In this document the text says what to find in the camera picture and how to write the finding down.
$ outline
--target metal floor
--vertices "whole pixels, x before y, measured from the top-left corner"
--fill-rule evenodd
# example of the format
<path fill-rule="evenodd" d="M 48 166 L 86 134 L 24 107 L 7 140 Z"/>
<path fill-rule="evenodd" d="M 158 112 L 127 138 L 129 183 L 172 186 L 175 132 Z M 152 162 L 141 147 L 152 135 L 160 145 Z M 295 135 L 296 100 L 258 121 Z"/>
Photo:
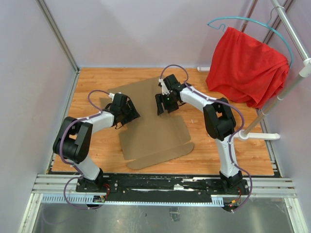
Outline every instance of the metal floor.
<path fill-rule="evenodd" d="M 220 207 L 104 205 L 94 211 L 41 204 L 34 233 L 293 233 L 283 199 L 251 199 L 235 214 Z"/>

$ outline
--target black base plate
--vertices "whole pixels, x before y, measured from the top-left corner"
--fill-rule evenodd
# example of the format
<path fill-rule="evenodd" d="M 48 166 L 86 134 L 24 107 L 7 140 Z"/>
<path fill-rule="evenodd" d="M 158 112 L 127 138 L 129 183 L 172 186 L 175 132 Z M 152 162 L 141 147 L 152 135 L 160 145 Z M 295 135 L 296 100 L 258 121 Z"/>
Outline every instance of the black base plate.
<path fill-rule="evenodd" d="M 210 195 L 223 195 L 223 194 L 228 194 L 228 195 L 239 195 L 239 190 L 238 188 L 241 189 L 242 195 L 248 195 L 249 194 L 249 189 L 247 185 L 246 180 L 242 180 L 237 186 L 232 188 L 229 191 L 224 191 L 222 188 L 222 182 L 221 180 L 205 180 L 206 184 L 206 193 Z"/>
<path fill-rule="evenodd" d="M 249 192 L 248 188 L 245 188 L 247 184 L 245 180 L 232 192 L 225 193 L 220 187 L 220 179 L 196 180 L 194 177 L 197 176 L 106 173 L 104 174 L 104 183 L 111 187 L 110 195 L 107 198 L 111 201 L 211 202 L 211 195 L 238 195 L 238 187 L 241 188 L 242 195 L 247 195 Z M 104 193 L 107 190 L 105 187 L 98 189 L 93 184 L 79 180 L 76 191 Z"/>

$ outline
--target clothes rack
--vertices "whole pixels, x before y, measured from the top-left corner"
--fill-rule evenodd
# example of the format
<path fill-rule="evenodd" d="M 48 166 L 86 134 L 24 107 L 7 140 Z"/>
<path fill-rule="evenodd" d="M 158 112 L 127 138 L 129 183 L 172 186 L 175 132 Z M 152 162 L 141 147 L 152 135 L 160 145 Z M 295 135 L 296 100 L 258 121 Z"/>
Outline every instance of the clothes rack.
<path fill-rule="evenodd" d="M 291 40 L 295 44 L 299 55 L 301 56 L 304 68 L 298 73 L 296 78 L 284 88 L 278 96 L 267 106 L 264 110 L 260 111 L 258 117 L 244 130 L 240 131 L 238 134 L 235 135 L 240 140 L 247 140 L 247 139 L 264 139 L 264 140 L 277 140 L 280 138 L 278 133 L 251 133 L 251 131 L 258 125 L 264 118 L 267 116 L 270 111 L 287 96 L 301 81 L 303 81 L 306 77 L 311 75 L 311 58 L 306 50 L 305 46 L 303 45 L 302 41 L 300 40 L 295 28 L 293 27 L 292 23 L 288 19 L 288 16 L 285 12 L 286 9 L 281 7 L 278 0 L 271 0 L 278 17 L 284 24 L 288 34 L 290 35 Z M 209 67 L 198 67 L 198 71 L 206 72 L 209 71 Z"/>

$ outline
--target metal pole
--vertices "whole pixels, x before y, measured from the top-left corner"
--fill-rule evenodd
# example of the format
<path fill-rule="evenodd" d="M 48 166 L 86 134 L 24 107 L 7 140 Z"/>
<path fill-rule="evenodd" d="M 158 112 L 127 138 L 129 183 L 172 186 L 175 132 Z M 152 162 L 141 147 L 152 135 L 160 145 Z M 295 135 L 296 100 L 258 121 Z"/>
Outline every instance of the metal pole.
<path fill-rule="evenodd" d="M 38 3 L 38 6 L 39 8 L 41 9 L 43 15 L 45 16 L 45 19 L 47 20 L 47 22 L 49 23 L 56 39 L 58 40 L 60 46 L 62 47 L 63 49 L 63 52 L 65 53 L 65 55 L 67 56 L 72 68 L 76 71 L 76 74 L 78 74 L 79 72 L 79 67 L 76 63 L 76 61 L 74 60 L 62 34 L 60 33 L 53 17 L 52 17 L 52 14 L 50 13 L 50 10 L 48 8 L 48 6 L 46 5 L 45 1 L 44 0 L 36 0 L 36 2 Z"/>
<path fill-rule="evenodd" d="M 294 3 L 295 0 L 286 0 L 283 4 L 283 7 L 285 9 L 285 12 L 287 12 L 290 7 L 292 6 L 292 4 Z M 274 20 L 273 24 L 271 25 L 272 28 L 274 28 L 275 30 L 278 29 L 278 27 L 281 24 L 281 19 L 280 16 L 277 15 L 276 19 Z M 269 30 L 269 32 L 267 33 L 266 37 L 263 40 L 263 43 L 268 44 L 270 42 L 270 40 L 272 39 L 272 36 L 274 35 L 274 32 Z"/>
<path fill-rule="evenodd" d="M 278 0 L 271 0 L 272 4 L 274 7 L 280 6 Z M 291 22 L 289 21 L 289 19 L 287 18 L 287 15 L 284 11 L 283 8 L 281 7 L 277 7 L 276 11 L 280 17 L 280 19 L 282 20 L 288 34 L 290 35 L 293 43 L 295 44 L 301 58 L 303 59 L 303 61 L 306 61 L 307 59 L 309 59 L 309 54 L 306 50 L 306 48 L 304 47 L 304 45 L 302 44 L 302 42 L 300 41 L 299 36 L 297 35 L 295 29 L 293 28 Z M 290 83 L 289 85 L 287 85 L 286 88 L 284 88 L 279 95 L 277 96 L 277 98 L 270 103 L 262 112 L 261 114 L 241 133 L 242 136 L 246 136 L 248 133 L 251 132 L 251 130 L 253 128 L 255 128 L 255 126 L 262 120 L 264 119 L 265 116 L 267 116 L 269 114 L 269 112 L 278 104 L 278 102 L 280 100 L 283 100 L 285 98 L 285 96 L 290 93 L 303 79 L 305 78 L 305 75 L 303 75 L 303 77 L 298 74 L 297 77 L 292 81 L 292 83 Z"/>
<path fill-rule="evenodd" d="M 271 2 L 272 2 L 274 7 L 280 6 L 280 3 L 278 2 L 278 0 L 271 0 Z M 281 20 L 282 20 L 288 34 L 290 35 L 293 43 L 295 44 L 301 58 L 305 61 L 310 56 L 309 56 L 305 46 L 302 44 L 299 36 L 297 35 L 295 28 L 293 28 L 290 20 L 287 18 L 286 12 L 281 7 L 276 8 L 276 11 L 277 11 L 279 17 L 281 18 Z"/>
<path fill-rule="evenodd" d="M 299 74 L 293 80 L 291 84 L 289 84 L 286 88 L 284 88 L 279 95 L 258 115 L 258 117 L 243 131 L 241 132 L 243 136 L 246 136 L 248 133 L 251 132 L 253 128 L 258 125 L 261 120 L 268 115 L 268 113 L 278 104 L 279 101 L 283 100 L 284 97 L 289 94 L 302 80 L 304 77 L 301 77 Z"/>
<path fill-rule="evenodd" d="M 252 13 L 253 13 L 253 11 L 254 11 L 254 9 L 256 7 L 257 2 L 258 2 L 258 0 L 253 0 L 252 5 L 249 8 L 249 11 L 247 13 L 247 16 L 246 16 L 247 18 L 250 18 L 252 16 Z M 242 27 L 241 27 L 241 32 L 245 31 L 247 24 L 248 24 L 248 21 L 245 20 L 243 25 L 242 25 Z"/>

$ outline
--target flattened cardboard box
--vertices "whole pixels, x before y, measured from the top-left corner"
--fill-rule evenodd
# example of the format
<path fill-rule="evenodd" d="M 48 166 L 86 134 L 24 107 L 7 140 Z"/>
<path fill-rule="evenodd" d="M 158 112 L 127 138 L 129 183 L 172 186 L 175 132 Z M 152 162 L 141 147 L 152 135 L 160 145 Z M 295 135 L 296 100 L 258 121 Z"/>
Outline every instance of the flattened cardboard box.
<path fill-rule="evenodd" d="M 127 124 L 127 130 L 119 138 L 125 160 L 131 169 L 141 169 L 190 153 L 194 144 L 181 116 L 167 113 L 157 116 L 155 94 L 161 92 L 158 78 L 110 89 L 121 92 L 133 101 L 140 117 Z M 100 99 L 104 108 L 111 99 Z"/>

